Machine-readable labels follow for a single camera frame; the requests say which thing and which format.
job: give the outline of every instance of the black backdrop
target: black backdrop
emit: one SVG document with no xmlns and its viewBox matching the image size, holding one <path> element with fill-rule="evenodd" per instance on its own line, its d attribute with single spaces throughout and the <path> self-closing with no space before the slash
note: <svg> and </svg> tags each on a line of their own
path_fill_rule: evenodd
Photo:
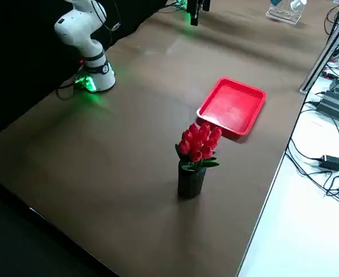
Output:
<svg viewBox="0 0 339 277">
<path fill-rule="evenodd" d="M 113 0 L 99 1 L 107 10 L 107 25 L 117 22 Z M 116 0 L 121 26 L 113 44 L 130 35 L 166 0 Z M 0 131 L 73 75 L 79 53 L 64 45 L 54 23 L 72 8 L 63 0 L 5 0 L 0 2 Z M 93 35 L 106 48 L 109 32 Z"/>
</svg>

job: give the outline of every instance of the tulip bouquet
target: tulip bouquet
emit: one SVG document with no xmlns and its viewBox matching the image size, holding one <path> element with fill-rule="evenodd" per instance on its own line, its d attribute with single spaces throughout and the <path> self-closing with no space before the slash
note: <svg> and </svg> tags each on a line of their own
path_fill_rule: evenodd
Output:
<svg viewBox="0 0 339 277">
<path fill-rule="evenodd" d="M 219 127 L 210 131 L 210 125 L 203 123 L 200 128 L 193 123 L 182 134 L 182 140 L 176 144 L 180 158 L 180 167 L 186 171 L 199 171 L 203 168 L 219 166 L 213 157 L 213 150 L 222 136 Z"/>
</svg>

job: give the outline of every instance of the black cloth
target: black cloth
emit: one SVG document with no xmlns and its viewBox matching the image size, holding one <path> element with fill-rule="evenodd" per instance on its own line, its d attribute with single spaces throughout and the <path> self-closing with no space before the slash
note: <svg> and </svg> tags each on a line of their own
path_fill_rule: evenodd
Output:
<svg viewBox="0 0 339 277">
<path fill-rule="evenodd" d="M 114 44 L 130 35 L 165 0 L 115 0 L 121 26 L 113 33 Z M 113 0 L 101 0 L 107 25 L 113 26 L 117 12 Z M 63 0 L 0 1 L 0 131 L 76 73 L 81 56 L 64 45 L 54 24 L 72 5 Z M 109 32 L 100 28 L 93 37 L 106 49 Z"/>
<path fill-rule="evenodd" d="M 29 210 L 0 185 L 0 277 L 9 276 L 118 275 Z"/>
</svg>

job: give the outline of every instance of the power adapter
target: power adapter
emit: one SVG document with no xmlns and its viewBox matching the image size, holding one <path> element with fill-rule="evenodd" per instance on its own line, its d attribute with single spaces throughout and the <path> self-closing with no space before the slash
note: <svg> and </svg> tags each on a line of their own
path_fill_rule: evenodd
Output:
<svg viewBox="0 0 339 277">
<path fill-rule="evenodd" d="M 339 158 L 323 155 L 320 158 L 319 167 L 332 171 L 339 171 Z"/>
</svg>

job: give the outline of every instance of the potted flowers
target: potted flowers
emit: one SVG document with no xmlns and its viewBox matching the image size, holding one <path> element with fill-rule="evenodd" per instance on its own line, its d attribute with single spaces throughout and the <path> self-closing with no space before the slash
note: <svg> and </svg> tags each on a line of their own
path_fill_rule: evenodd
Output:
<svg viewBox="0 0 339 277">
<path fill-rule="evenodd" d="M 193 123 L 182 134 L 176 144 L 178 163 L 178 196 L 191 199 L 200 194 L 207 167 L 219 166 L 213 157 L 213 149 L 222 136 L 219 127 L 210 132 L 210 125 L 203 123 L 200 128 Z"/>
</svg>

